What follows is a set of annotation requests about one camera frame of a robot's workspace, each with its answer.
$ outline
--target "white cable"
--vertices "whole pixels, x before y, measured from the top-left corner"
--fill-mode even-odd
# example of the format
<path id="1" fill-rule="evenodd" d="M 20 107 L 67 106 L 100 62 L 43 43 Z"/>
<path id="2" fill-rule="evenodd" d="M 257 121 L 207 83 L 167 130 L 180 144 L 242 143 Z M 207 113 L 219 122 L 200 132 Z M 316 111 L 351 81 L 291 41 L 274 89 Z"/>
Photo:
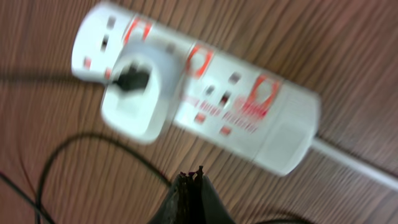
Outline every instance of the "white cable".
<path id="1" fill-rule="evenodd" d="M 371 164 L 365 163 L 347 153 L 341 152 L 339 149 L 329 145 L 321 139 L 314 138 L 312 142 L 312 148 L 331 159 L 348 166 L 370 178 L 390 187 L 394 190 L 398 190 L 398 179 L 393 175 L 390 175 Z"/>

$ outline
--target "white plug adapter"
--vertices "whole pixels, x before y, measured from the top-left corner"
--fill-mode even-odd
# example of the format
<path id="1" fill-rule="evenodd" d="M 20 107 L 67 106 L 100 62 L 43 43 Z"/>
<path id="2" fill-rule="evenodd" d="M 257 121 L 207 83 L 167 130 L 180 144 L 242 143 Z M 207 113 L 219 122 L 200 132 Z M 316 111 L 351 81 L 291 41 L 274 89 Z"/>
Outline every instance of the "white plug adapter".
<path id="1" fill-rule="evenodd" d="M 159 54 L 149 57 L 146 47 Z M 145 99 L 158 96 L 159 105 L 144 101 L 143 92 L 124 99 L 109 86 L 101 110 L 115 130 L 152 142 L 179 102 L 174 87 L 182 79 L 177 65 L 169 67 L 173 74 L 162 69 L 168 58 L 186 63 L 176 125 L 278 175 L 288 174 L 303 159 L 318 128 L 316 94 L 114 4 L 99 3 L 85 17 L 73 46 L 72 71 L 83 80 L 106 83 L 134 60 L 151 65 L 157 78 L 149 81 Z M 164 91 L 170 91 L 166 100 Z"/>

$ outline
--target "wooden surface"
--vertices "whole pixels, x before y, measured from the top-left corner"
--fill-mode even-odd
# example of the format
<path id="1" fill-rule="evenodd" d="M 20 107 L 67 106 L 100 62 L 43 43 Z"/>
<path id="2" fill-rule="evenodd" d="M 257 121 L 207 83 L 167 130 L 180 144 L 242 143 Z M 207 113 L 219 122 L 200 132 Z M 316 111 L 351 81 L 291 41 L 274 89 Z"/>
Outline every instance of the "wooden surface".
<path id="1" fill-rule="evenodd" d="M 0 2 L 1 75 L 70 75 L 73 40 L 89 0 Z M 319 135 L 398 175 L 396 0 L 120 0 L 173 29 L 320 94 Z M 103 88 L 0 82 L 0 170 L 33 198 L 54 147 L 98 131 L 137 148 L 166 176 L 205 166 L 238 223 L 290 212 L 314 223 L 398 223 L 398 194 L 316 152 L 276 177 L 172 127 L 150 146 L 107 128 Z M 145 223 L 167 189 L 135 159 L 77 142 L 53 166 L 44 206 L 57 223 Z M 0 182 L 0 223 L 33 223 L 32 209 Z"/>

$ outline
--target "extension cord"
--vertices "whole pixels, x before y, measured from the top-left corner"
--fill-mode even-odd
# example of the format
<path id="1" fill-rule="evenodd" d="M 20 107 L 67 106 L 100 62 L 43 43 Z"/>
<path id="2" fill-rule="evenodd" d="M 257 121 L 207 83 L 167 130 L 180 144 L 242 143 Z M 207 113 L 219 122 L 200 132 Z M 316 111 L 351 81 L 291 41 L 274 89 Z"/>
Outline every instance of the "extension cord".
<path id="1" fill-rule="evenodd" d="M 73 46 L 73 74 L 109 83 L 120 75 L 121 69 L 114 67 L 131 41 L 170 51 L 187 63 L 182 102 L 174 117 L 177 126 L 277 175 L 292 171 L 312 147 L 398 190 L 395 177 L 314 138 L 320 117 L 316 94 L 115 4 L 102 2 L 85 17 Z M 112 89 L 104 93 L 103 115 L 115 110 L 107 106 L 117 104 L 117 97 L 107 100 L 114 95 Z M 104 120 L 136 141 L 149 142 L 133 133 L 136 126 Z"/>

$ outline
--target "brown wood grain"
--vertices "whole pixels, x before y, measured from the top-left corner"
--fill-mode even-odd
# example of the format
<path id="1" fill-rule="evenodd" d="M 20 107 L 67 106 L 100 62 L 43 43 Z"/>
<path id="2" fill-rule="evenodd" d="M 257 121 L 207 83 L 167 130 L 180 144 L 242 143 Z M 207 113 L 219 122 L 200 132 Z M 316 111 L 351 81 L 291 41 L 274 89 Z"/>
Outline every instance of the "brown wood grain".
<path id="1" fill-rule="evenodd" d="M 76 32 L 97 2 L 1 1 L 1 75 L 71 75 Z M 397 1 L 116 2 L 319 93 L 319 136 L 398 175 Z M 280 212 L 314 223 L 398 223 L 396 192 L 316 152 L 277 177 L 175 126 L 138 145 L 104 125 L 102 94 L 88 83 L 1 80 L 0 170 L 33 198 L 29 181 L 37 187 L 54 147 L 96 131 L 135 147 L 169 179 L 204 165 L 238 223 Z M 0 223 L 33 223 L 32 209 L 2 182 L 0 192 Z M 82 140 L 55 161 L 43 204 L 57 223 L 145 223 L 166 192 L 136 159 Z"/>

